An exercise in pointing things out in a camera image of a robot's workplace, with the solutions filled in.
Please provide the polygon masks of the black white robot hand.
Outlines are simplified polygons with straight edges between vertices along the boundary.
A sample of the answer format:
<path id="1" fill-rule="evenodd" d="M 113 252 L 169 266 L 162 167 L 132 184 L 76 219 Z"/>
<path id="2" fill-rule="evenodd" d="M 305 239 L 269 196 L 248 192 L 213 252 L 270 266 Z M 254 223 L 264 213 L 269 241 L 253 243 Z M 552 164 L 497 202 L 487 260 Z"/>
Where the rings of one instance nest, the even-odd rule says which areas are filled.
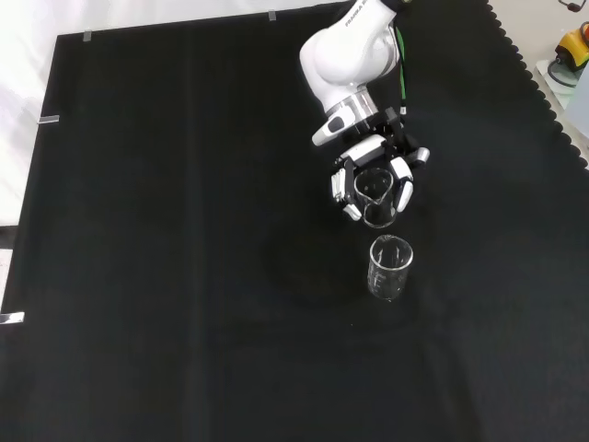
<path id="1" fill-rule="evenodd" d="M 367 222 L 368 204 L 362 201 L 355 181 L 365 171 L 384 169 L 391 175 L 392 214 L 402 213 L 413 195 L 413 170 L 427 163 L 430 150 L 405 132 L 403 115 L 391 108 L 364 121 L 361 135 L 334 162 L 333 201 L 350 219 Z"/>

